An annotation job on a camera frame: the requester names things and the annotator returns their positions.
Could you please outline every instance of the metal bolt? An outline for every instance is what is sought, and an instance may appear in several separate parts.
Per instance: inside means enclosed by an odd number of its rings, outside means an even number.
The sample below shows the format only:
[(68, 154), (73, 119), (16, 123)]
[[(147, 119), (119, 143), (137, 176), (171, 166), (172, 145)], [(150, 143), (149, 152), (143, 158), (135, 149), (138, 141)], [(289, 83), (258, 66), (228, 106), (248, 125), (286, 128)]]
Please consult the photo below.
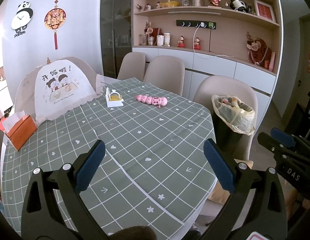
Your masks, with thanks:
[(39, 172), (40, 172), (40, 168), (36, 168), (36, 169), (34, 169), (34, 171), (33, 171), (34, 174), (38, 174)]
[(245, 163), (239, 163), (239, 164), (238, 164), (238, 167), (239, 167), (241, 170), (246, 170), (247, 165), (246, 165)]
[(63, 165), (63, 170), (64, 171), (68, 171), (71, 168), (72, 165), (70, 165), (69, 163), (66, 163)]
[(272, 168), (272, 167), (268, 168), (268, 171), (269, 171), (270, 173), (272, 173), (272, 174), (275, 174), (275, 169)]

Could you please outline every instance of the pink caterpillar toy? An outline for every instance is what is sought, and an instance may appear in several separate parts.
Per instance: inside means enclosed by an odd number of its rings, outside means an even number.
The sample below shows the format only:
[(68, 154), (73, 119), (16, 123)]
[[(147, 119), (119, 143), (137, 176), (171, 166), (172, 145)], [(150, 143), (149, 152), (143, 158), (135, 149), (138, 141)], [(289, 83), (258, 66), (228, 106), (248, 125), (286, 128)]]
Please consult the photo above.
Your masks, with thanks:
[(137, 95), (135, 97), (137, 101), (140, 101), (142, 103), (147, 103), (149, 105), (158, 105), (158, 108), (160, 106), (166, 106), (167, 105), (167, 99), (166, 98), (152, 98), (149, 96), (143, 96), (143, 95)]

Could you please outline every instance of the tissue box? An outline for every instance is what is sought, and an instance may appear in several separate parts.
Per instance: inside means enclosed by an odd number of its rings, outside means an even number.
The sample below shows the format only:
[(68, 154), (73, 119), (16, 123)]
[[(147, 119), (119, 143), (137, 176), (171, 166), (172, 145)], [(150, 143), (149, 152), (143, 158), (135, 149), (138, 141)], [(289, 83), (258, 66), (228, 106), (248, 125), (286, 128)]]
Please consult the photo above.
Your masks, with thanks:
[(30, 115), (23, 116), (6, 133), (13, 146), (19, 151), (31, 135), (37, 130), (37, 126)]

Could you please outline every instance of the green checkered tablecloth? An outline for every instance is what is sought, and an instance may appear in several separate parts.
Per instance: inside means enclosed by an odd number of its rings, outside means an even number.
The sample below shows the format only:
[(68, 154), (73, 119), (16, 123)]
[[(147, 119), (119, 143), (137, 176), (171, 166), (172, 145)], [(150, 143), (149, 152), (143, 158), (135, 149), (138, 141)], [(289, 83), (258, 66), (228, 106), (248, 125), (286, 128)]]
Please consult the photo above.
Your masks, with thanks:
[[(19, 152), (8, 143), (2, 196), (17, 232), (33, 169), (73, 163), (97, 139), (105, 142), (106, 155), (80, 196), (108, 234), (150, 225), (159, 240), (169, 239), (212, 191), (216, 177), (203, 154), (204, 141), (215, 139), (210, 112), (136, 78), (108, 87), (122, 95), (124, 106), (107, 108), (101, 96), (42, 123)], [(166, 97), (168, 103), (144, 104), (135, 100), (138, 94)], [(67, 226), (75, 229), (60, 193), (55, 195)]]

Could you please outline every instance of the red framed picture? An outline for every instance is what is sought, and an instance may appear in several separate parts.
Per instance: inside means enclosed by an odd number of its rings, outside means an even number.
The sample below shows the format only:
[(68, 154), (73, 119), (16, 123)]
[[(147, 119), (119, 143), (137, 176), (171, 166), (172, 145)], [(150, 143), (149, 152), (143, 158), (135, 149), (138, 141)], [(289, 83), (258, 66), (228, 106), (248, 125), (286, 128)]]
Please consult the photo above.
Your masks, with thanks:
[(271, 5), (261, 2), (259, 0), (254, 0), (256, 15), (276, 22), (275, 14)]

